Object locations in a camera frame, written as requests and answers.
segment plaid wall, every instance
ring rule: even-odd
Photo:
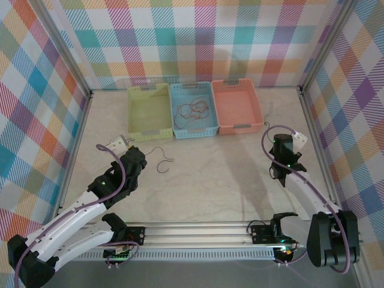
[[[345,1],[346,0],[338,0],[337,1],[337,4],[336,4],[334,10],[332,11],[332,14],[328,18],[328,21],[327,21],[327,23],[325,25],[324,30],[323,30],[323,32],[322,32],[318,42],[316,43],[315,48],[312,51],[310,60],[308,61],[307,66],[305,66],[304,72],[303,72],[303,74],[302,74],[302,76],[300,78],[298,86],[302,86],[303,85],[304,80],[307,77],[308,72],[312,69],[313,62],[315,61],[315,59],[319,55],[320,50],[321,50],[325,40],[327,39],[328,35],[330,33],[332,33],[332,25],[334,24],[337,16],[339,15],[340,10],[341,10],[343,4],[345,3]]]
[[[384,0],[358,2],[309,92],[338,196],[383,285]]]
[[[0,287],[7,241],[52,214],[85,100],[27,0],[0,1]]]
[[[152,78],[250,77],[256,86],[296,86],[321,31],[333,21],[326,23],[327,5],[337,0],[45,3],[89,84],[116,89]]]

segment marble surface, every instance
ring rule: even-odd
[[[265,121],[284,124],[309,136],[307,123],[295,89],[258,89]],[[239,221],[270,220],[276,212],[295,211],[306,215],[298,200],[269,176],[271,162],[256,134],[175,138],[136,142],[144,153],[155,146],[164,148],[172,163],[162,163],[159,149],[147,156],[148,165],[139,176],[139,187],[113,206],[124,221]],[[271,137],[284,130],[272,131]],[[97,91],[92,101],[64,207],[70,206],[93,179],[104,173],[111,156],[95,145],[127,134],[126,91]],[[266,140],[269,149],[271,143]],[[325,184],[311,139],[301,151],[301,163],[315,185]]]

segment black bracket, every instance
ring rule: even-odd
[[[269,152],[274,156],[274,160],[290,167],[295,171],[304,171],[306,168],[298,163],[301,153],[293,153],[293,138],[288,134],[276,134],[274,136],[274,145]],[[283,187],[286,186],[286,176],[291,173],[288,169],[282,168],[278,164],[272,162],[271,168],[273,171],[273,178],[278,179]]]
[[[134,241],[140,246],[144,245],[145,227],[127,227],[128,241]]]
[[[26,240],[20,235],[15,235],[7,243],[8,261],[14,270],[21,255],[27,249]],[[59,258],[51,257],[48,261],[43,262],[37,256],[37,251],[28,252],[20,268],[19,278],[27,288],[42,287],[55,274],[55,264]]]
[[[274,244],[273,228],[270,225],[251,226],[252,244]]]

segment purple cable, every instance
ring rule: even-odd
[[[139,247],[140,245],[134,241],[122,241],[122,242],[115,242],[115,243],[105,243],[103,244],[103,246],[114,246],[114,245],[123,245],[123,244],[127,244],[127,245],[135,245],[136,246],[136,251],[132,254],[131,257],[129,257],[127,260],[125,260],[124,262],[120,263],[118,266],[122,266],[122,265],[125,265],[126,263],[128,263],[129,260],[131,260],[134,256],[136,256],[137,252],[139,252]],[[110,256],[107,258],[107,264],[108,265],[111,265],[111,263],[109,263],[109,258]]]
[[[111,154],[114,157],[114,159],[116,160],[116,162],[119,164],[119,167],[120,167],[121,171],[123,172],[123,173],[121,173],[122,174],[122,181],[121,181],[121,184],[120,184],[119,188],[117,188],[117,190],[115,192],[113,192],[111,195],[108,195],[108,196],[106,196],[104,198],[98,199],[98,200],[93,201],[93,202],[91,202],[89,204],[85,204],[83,206],[75,208],[74,209],[75,212],[73,210],[68,211],[61,218],[57,219],[51,226],[49,226],[47,228],[47,230],[44,230],[40,235],[38,235],[36,237],[35,241],[32,242],[30,244],[30,246],[28,246],[27,249],[23,252],[23,254],[21,255],[19,261],[17,262],[16,268],[14,270],[14,286],[15,286],[15,288],[19,288],[19,273],[20,273],[20,267],[22,265],[23,259],[25,258],[27,253],[30,252],[32,250],[32,248],[36,245],[36,243],[37,243],[36,240],[41,240],[44,237],[44,235],[46,235],[49,231],[51,231],[54,227],[56,227],[63,219],[67,218],[69,215],[71,215],[73,213],[76,213],[77,211],[79,211],[79,210],[81,210],[83,208],[87,208],[89,206],[92,206],[92,205],[104,202],[104,201],[106,201],[106,200],[116,196],[121,191],[121,189],[123,188],[123,186],[125,184],[125,173],[124,173],[124,166],[121,163],[120,158],[112,150],[110,150],[109,148],[105,147],[104,145],[97,144],[96,148],[98,150],[100,150],[100,151],[108,152],[109,154]]]
[[[347,235],[346,235],[346,232],[344,230],[344,227],[341,223],[341,220],[340,218],[337,216],[336,212],[332,209],[332,207],[329,205],[328,201],[323,197],[323,195],[321,195],[321,193],[316,189],[316,187],[311,183],[309,182],[304,176],[302,176],[300,173],[298,173],[297,171],[293,170],[292,168],[288,167],[288,166],[285,166],[283,164],[281,164],[280,162],[274,160],[270,154],[267,152],[267,150],[265,149],[265,145],[264,145],[264,139],[265,139],[265,136],[267,135],[267,133],[274,129],[274,128],[284,128],[284,129],[288,129],[289,131],[293,133],[295,133],[295,131],[290,128],[290,127],[287,127],[287,126],[284,126],[284,125],[275,125],[275,126],[272,126],[272,127],[269,127],[264,133],[263,133],[263,136],[262,136],[262,149],[263,149],[263,152],[265,153],[265,155],[275,164],[279,165],[280,167],[282,168],[285,168],[289,171],[291,171],[292,173],[294,173],[297,177],[299,177],[300,179],[302,179],[312,190],[313,192],[316,194],[316,196],[318,198],[320,198],[320,200],[322,201],[322,203],[330,210],[330,212],[332,213],[333,217],[335,218],[336,220],[336,223],[338,224],[339,228],[340,228],[340,233],[341,233],[341,236],[343,237],[343,242],[344,242],[344,249],[346,251],[346,265],[344,267],[343,270],[339,270],[335,267],[331,267],[335,272],[338,272],[338,273],[341,273],[341,274],[346,274],[349,270],[349,267],[350,267],[350,251],[349,251],[349,244],[348,244],[348,239],[347,239]]]

